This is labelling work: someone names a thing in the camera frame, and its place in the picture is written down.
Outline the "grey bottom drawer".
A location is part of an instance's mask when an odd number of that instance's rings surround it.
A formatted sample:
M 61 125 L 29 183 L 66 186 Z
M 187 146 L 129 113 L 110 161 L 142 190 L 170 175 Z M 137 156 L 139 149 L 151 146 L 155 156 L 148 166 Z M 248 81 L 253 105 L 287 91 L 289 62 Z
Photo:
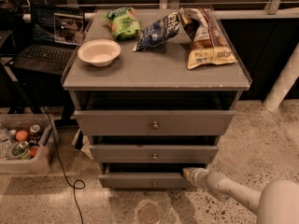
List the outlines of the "grey bottom drawer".
M 108 163 L 99 175 L 103 188 L 113 189 L 186 189 L 191 184 L 184 168 L 205 167 L 194 163 Z

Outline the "grey drawer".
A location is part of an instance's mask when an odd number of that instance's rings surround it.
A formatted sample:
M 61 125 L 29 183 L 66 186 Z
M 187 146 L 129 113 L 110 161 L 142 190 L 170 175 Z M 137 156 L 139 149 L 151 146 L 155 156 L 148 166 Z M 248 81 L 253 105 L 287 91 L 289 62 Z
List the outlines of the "grey drawer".
M 113 189 L 186 189 L 191 184 L 184 168 L 205 167 L 194 163 L 108 163 L 99 175 L 103 188 Z
M 80 129 L 87 135 L 221 135 L 233 111 L 76 111 Z
M 91 145 L 93 159 L 111 163 L 210 163 L 213 146 Z

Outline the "grey drawer cabinet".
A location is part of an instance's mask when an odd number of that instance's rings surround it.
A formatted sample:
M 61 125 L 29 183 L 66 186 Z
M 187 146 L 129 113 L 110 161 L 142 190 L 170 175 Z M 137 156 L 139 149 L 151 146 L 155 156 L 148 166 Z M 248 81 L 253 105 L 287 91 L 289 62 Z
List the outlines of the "grey drawer cabinet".
M 191 40 L 185 32 L 152 51 L 121 43 L 120 56 L 96 68 L 81 59 L 71 65 L 63 86 L 76 111 L 233 111 L 251 79 L 243 63 L 187 68 Z M 91 145 L 213 146 L 221 135 L 87 135 Z

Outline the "grey middle drawer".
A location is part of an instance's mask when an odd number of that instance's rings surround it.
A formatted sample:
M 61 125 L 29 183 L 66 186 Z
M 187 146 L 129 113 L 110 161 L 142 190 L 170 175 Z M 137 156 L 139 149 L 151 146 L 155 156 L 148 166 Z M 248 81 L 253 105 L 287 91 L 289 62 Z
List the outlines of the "grey middle drawer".
M 93 159 L 111 163 L 210 163 L 213 146 L 91 145 Z

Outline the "grey top drawer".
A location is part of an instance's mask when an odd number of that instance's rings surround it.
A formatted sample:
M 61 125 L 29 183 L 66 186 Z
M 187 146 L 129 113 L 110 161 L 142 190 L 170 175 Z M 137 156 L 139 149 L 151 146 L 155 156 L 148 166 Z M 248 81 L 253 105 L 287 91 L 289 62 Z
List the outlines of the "grey top drawer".
M 221 135 L 233 111 L 76 111 L 80 129 L 87 135 Z

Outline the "blue chip bag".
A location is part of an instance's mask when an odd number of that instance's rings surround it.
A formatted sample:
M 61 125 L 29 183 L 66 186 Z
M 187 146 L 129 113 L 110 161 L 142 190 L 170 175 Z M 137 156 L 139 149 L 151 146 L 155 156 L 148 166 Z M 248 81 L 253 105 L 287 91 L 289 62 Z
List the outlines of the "blue chip bag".
M 179 32 L 179 13 L 173 12 L 152 23 L 144 30 L 136 42 L 133 51 L 153 49 L 162 45 Z

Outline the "white bowl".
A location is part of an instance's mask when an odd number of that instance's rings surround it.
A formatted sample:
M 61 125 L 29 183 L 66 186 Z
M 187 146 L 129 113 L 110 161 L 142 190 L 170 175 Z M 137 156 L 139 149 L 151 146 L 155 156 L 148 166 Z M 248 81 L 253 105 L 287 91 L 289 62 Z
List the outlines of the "white bowl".
M 84 43 L 78 50 L 78 57 L 85 63 L 95 67 L 103 67 L 111 64 L 121 54 L 118 43 L 97 39 Z

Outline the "dark soda can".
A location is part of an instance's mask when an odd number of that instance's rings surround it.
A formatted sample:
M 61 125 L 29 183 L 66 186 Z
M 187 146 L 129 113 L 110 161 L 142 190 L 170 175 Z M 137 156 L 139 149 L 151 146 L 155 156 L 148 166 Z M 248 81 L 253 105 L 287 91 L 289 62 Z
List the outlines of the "dark soda can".
M 29 129 L 30 139 L 38 141 L 41 135 L 41 127 L 37 124 L 32 125 Z

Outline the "red round fruit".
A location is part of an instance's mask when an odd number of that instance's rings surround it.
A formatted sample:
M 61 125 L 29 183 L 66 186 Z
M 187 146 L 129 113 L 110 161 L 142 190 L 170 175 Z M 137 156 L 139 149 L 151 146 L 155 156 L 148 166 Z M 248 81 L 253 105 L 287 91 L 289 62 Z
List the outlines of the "red round fruit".
M 30 147 L 28 150 L 29 158 L 32 159 L 38 152 L 38 147 Z

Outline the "clear plastic storage bin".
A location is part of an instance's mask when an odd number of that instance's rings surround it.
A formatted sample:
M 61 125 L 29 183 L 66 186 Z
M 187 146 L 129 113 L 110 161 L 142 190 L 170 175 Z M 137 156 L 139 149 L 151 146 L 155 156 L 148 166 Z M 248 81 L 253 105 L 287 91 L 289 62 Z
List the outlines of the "clear plastic storage bin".
M 26 140 L 30 147 L 38 147 L 30 159 L 28 151 L 18 159 L 9 156 L 9 149 L 17 142 L 16 133 L 27 131 L 32 125 L 41 127 L 38 141 Z M 0 173 L 41 173 L 50 169 L 50 160 L 58 140 L 52 117 L 43 114 L 1 115 L 0 116 Z

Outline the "green chip bag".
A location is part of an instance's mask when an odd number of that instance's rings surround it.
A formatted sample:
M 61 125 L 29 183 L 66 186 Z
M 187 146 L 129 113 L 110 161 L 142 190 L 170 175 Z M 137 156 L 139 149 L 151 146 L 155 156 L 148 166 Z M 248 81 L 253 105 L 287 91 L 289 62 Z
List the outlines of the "green chip bag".
M 104 17 L 115 40 L 130 40 L 137 37 L 141 30 L 135 10 L 132 7 L 120 7 L 108 11 Z

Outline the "green tin can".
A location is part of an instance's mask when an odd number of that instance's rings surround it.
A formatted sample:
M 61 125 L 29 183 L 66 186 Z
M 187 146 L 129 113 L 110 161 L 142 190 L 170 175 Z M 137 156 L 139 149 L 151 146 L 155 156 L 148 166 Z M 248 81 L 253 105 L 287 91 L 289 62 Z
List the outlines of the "green tin can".
M 17 142 L 9 149 L 9 156 L 18 159 L 28 151 L 28 148 L 29 143 L 27 141 Z

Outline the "orange fruit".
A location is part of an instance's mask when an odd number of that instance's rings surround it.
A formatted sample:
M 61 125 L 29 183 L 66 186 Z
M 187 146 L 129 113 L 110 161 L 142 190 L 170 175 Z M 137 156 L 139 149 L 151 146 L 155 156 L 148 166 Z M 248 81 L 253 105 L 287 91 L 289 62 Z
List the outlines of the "orange fruit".
M 17 141 L 26 141 L 29 139 L 29 133 L 27 131 L 18 131 L 16 133 Z

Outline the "black laptop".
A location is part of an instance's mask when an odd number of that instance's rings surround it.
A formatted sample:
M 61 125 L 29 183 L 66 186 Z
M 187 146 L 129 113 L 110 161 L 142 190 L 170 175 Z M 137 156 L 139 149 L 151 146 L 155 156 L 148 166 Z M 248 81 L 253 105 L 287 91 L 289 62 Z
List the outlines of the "black laptop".
M 84 12 L 77 7 L 32 4 L 32 42 L 11 62 L 14 68 L 61 75 L 85 37 Z

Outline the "white diagonal post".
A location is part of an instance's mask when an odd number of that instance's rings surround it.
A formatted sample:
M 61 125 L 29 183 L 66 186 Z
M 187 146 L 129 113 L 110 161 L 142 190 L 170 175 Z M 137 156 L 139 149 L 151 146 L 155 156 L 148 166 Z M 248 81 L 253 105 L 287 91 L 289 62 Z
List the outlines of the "white diagonal post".
M 286 65 L 280 72 L 271 91 L 263 101 L 263 106 L 270 112 L 278 109 L 295 81 L 299 78 L 299 43 L 295 47 Z

